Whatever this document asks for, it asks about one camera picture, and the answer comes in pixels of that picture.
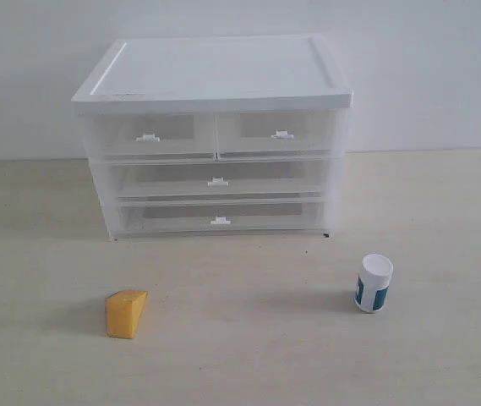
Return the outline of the bottom wide clear drawer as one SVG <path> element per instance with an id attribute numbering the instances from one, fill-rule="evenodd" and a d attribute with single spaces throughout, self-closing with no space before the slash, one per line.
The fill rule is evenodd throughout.
<path id="1" fill-rule="evenodd" d="M 319 202 L 205 206 L 131 206 L 122 209 L 120 234 L 326 229 Z"/>

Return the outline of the middle wide clear drawer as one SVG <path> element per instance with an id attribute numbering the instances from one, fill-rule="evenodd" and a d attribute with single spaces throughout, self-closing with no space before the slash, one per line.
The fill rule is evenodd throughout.
<path id="1" fill-rule="evenodd" d="M 250 195 L 320 192 L 326 161 L 125 165 L 113 168 L 121 200 L 180 195 Z"/>

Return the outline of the white plastic drawer cabinet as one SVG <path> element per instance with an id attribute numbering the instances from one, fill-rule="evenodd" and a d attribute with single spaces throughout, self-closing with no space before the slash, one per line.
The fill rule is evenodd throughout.
<path id="1" fill-rule="evenodd" d="M 107 50 L 72 103 L 85 143 L 107 232 L 111 239 L 146 237 L 120 234 L 124 207 L 205 206 L 277 202 L 319 202 L 326 229 L 244 230 L 314 231 L 336 229 L 345 141 L 353 91 L 338 68 L 325 38 L 316 34 L 195 38 L 120 39 Z M 218 155 L 216 118 L 223 113 L 332 111 L 336 114 L 328 155 L 263 156 L 223 159 Z M 211 115 L 216 153 L 208 158 L 110 158 L 103 152 L 119 118 L 139 115 Z M 320 192 L 250 195 L 180 195 L 121 200 L 114 194 L 113 168 L 125 165 L 178 165 L 229 162 L 326 161 Z"/>

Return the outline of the wide clear drawer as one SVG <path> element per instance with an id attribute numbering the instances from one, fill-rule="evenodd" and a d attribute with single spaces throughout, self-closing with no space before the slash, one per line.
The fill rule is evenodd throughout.
<path id="1" fill-rule="evenodd" d="M 120 234 L 326 229 L 319 202 L 205 206 L 131 206 L 122 209 Z"/>
<path id="2" fill-rule="evenodd" d="M 121 200 L 180 195 L 250 195 L 320 192 L 326 161 L 125 165 L 113 168 Z"/>

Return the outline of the white bottle blue label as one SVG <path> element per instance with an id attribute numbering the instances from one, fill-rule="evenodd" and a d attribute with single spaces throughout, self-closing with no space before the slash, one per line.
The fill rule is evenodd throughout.
<path id="1" fill-rule="evenodd" d="M 355 304 L 361 311 L 375 313 L 384 307 L 393 271 L 392 262 L 384 255 L 363 257 L 355 293 Z"/>

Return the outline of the yellow cheese wedge block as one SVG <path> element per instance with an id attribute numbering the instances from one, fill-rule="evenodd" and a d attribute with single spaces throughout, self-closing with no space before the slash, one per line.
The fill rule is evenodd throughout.
<path id="1" fill-rule="evenodd" d="M 133 339 L 149 297 L 147 291 L 122 290 L 106 300 L 107 335 Z"/>

